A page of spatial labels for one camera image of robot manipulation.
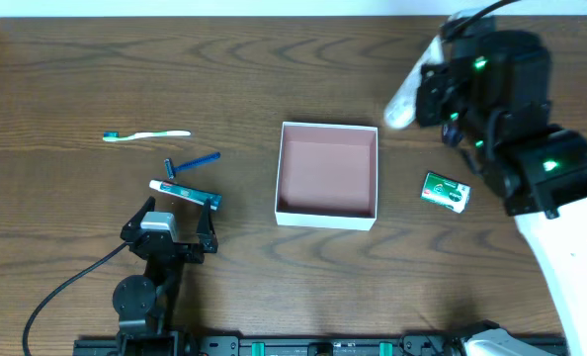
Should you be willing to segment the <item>clear pump bottle blue liquid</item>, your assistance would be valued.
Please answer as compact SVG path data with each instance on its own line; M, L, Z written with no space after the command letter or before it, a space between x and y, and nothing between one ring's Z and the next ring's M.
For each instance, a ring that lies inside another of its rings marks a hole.
M457 147L463 140L463 133L457 122L443 124L441 133L442 143L449 147Z

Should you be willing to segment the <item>white pink-lined cardboard box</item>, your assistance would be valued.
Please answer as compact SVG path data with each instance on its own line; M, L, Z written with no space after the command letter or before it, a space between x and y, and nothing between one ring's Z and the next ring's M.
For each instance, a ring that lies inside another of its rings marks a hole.
M378 129L284 122L278 225L370 230L377 221Z

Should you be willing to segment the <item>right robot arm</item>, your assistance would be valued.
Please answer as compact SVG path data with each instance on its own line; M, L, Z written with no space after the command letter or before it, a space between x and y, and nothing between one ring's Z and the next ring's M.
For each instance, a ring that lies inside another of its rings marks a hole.
M570 353L587 355L587 140L549 119L550 53L524 31L443 43L450 57L421 70L417 123L471 144L466 164L534 252Z

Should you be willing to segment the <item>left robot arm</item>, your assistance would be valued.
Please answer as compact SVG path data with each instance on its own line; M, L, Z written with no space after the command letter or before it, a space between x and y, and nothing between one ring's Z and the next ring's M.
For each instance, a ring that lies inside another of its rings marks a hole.
M198 355L199 345L188 331L174 329L171 319L183 278L184 266L202 264L216 253L218 242L211 221L212 201L202 206L193 243L179 242L174 215L155 210L150 197L124 225L121 239L129 251L146 262L140 275L116 286L113 306L119 315L119 355Z

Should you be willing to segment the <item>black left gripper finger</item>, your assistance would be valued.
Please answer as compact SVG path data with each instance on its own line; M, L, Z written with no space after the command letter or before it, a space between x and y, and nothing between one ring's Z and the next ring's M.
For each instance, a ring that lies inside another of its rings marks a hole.
M153 212L155 209L155 199L149 197L142 207L133 215L133 217L127 221L123 226L122 232L134 231L140 229L141 222L148 212Z
M218 250L218 240L211 220L210 199L204 202L196 234L203 250Z

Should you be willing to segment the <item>teal white toothpaste tube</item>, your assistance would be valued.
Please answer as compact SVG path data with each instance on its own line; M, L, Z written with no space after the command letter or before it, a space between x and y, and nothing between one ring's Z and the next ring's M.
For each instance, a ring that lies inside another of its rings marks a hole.
M215 211L218 209L222 199L219 194L196 190L168 181L151 180L149 182L149 187L160 193L181 198L202 206L206 202L210 202L210 208Z

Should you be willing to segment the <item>white cosmetic tube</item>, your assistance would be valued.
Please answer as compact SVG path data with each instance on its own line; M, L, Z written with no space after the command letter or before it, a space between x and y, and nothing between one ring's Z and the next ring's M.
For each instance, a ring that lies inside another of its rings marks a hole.
M444 60L442 41L439 36L435 36L386 105L383 118L388 127L402 130L415 120L417 90L421 85L421 67L424 64L441 64Z

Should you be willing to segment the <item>green white soap box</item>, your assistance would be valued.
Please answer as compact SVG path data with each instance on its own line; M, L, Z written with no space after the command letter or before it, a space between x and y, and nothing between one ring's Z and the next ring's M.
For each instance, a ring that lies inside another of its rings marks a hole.
M420 198L460 214L469 202L470 193L471 188L468 185L429 171L425 176Z

